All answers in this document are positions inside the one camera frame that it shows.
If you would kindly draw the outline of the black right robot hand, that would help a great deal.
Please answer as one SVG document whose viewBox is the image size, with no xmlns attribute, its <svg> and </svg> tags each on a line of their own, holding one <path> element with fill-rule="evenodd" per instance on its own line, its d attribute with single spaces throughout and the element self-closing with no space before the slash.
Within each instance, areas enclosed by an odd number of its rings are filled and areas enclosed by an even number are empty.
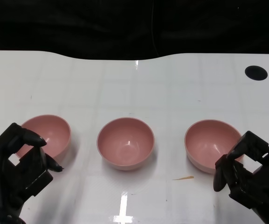
<svg viewBox="0 0 269 224">
<path fill-rule="evenodd" d="M 251 173 L 237 161 L 243 155 L 261 166 Z M 230 189 L 230 198 L 252 209 L 269 224 L 269 144 L 266 141 L 247 131 L 231 151 L 215 163 L 213 188 L 219 192 L 225 186 Z"/>
</svg>

